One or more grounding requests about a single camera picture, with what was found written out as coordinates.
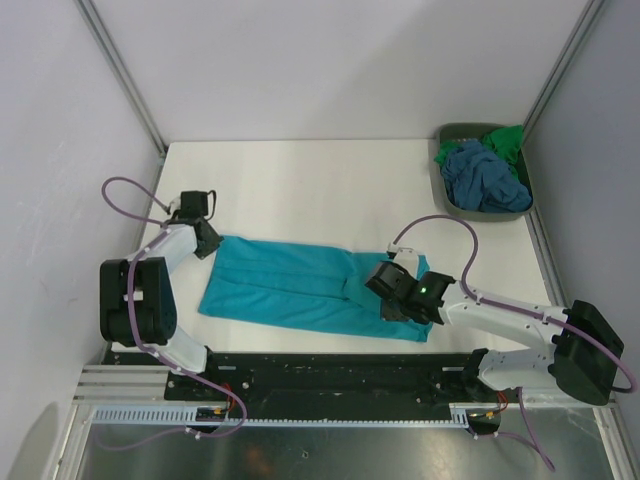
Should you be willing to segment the teal t-shirt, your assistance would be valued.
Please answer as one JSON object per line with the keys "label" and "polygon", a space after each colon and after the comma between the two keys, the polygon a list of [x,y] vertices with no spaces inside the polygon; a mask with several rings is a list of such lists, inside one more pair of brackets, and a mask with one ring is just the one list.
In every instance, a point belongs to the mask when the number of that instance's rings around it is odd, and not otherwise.
{"label": "teal t-shirt", "polygon": [[329,334],[424,343],[431,327],[387,321],[365,282],[384,252],[226,237],[198,312]]}

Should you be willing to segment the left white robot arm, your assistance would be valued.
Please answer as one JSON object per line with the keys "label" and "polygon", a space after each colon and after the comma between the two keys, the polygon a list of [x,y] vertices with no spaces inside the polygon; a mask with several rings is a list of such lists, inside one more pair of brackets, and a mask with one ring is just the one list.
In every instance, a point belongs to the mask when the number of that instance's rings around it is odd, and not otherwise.
{"label": "left white robot arm", "polygon": [[126,258],[104,261],[99,271],[102,337],[189,372],[185,385],[202,400],[219,392],[221,376],[207,366],[207,347],[178,325],[171,274],[187,258],[204,260],[221,246],[211,225],[216,204],[214,190],[183,191],[155,238]]}

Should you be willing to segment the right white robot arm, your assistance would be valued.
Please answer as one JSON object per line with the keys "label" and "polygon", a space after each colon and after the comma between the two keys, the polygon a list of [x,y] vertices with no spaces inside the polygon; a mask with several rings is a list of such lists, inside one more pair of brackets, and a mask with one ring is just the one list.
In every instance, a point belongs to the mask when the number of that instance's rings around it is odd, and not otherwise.
{"label": "right white robot arm", "polygon": [[622,369],[620,337],[587,302],[560,308],[511,301],[437,272],[415,278],[392,261],[376,265],[365,285],[391,308],[394,320],[471,328],[520,344],[518,350],[479,348],[469,355],[461,388],[473,401],[495,391],[557,388],[604,406]]}

